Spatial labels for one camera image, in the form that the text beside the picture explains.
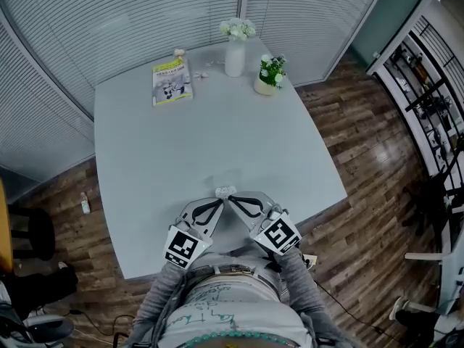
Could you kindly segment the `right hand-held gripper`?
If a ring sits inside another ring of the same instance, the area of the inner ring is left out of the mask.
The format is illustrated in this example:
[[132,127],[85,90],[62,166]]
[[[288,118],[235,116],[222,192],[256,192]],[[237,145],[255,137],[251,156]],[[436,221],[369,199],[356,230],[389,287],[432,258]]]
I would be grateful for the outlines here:
[[262,222],[253,240],[267,250],[284,255],[300,243],[302,236],[288,212],[282,210],[267,194],[241,191],[228,197],[228,203],[249,232]]

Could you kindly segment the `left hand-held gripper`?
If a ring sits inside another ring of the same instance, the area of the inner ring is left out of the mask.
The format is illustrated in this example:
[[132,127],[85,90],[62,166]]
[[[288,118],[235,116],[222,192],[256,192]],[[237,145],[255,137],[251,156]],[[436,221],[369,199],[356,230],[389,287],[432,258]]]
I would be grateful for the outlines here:
[[225,208],[225,202],[207,197],[189,202],[168,231],[163,256],[187,270],[212,244],[212,234]]

